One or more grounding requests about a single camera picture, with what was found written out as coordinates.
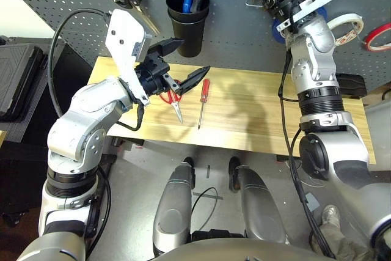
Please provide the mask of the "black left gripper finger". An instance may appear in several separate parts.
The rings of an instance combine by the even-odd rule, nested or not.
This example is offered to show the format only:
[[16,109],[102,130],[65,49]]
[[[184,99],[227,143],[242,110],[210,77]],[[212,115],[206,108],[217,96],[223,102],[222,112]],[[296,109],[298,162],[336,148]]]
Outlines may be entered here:
[[189,92],[204,79],[210,68],[210,66],[202,67],[191,72],[183,82],[178,83],[178,86],[174,89],[174,92],[178,95],[183,95]]
[[184,44],[185,39],[169,38],[151,45],[148,49],[148,56],[150,58],[164,57],[173,53],[177,48]]

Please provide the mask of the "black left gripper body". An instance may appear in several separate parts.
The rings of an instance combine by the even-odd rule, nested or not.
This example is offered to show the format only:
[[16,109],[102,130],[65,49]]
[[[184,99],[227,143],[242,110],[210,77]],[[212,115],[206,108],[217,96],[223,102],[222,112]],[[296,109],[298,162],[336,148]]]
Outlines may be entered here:
[[146,55],[144,61],[135,67],[137,77],[148,96],[169,90],[169,84],[164,78],[169,70],[169,64],[158,54]]

